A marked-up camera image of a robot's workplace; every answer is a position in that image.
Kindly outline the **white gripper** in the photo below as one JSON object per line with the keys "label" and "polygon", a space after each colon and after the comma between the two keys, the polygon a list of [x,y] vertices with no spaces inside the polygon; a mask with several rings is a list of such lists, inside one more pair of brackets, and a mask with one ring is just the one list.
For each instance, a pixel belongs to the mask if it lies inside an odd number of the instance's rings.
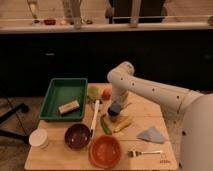
{"label": "white gripper", "polygon": [[124,106],[128,97],[128,92],[118,87],[112,88],[112,101],[116,101],[121,106]]}

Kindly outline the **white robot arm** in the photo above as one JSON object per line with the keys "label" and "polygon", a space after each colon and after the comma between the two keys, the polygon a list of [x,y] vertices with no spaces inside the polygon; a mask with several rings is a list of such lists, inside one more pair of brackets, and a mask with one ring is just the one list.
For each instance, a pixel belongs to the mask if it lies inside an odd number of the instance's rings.
{"label": "white robot arm", "polygon": [[123,103],[131,91],[183,114],[180,171],[213,171],[213,94],[144,80],[134,72],[127,61],[108,72],[112,99]]}

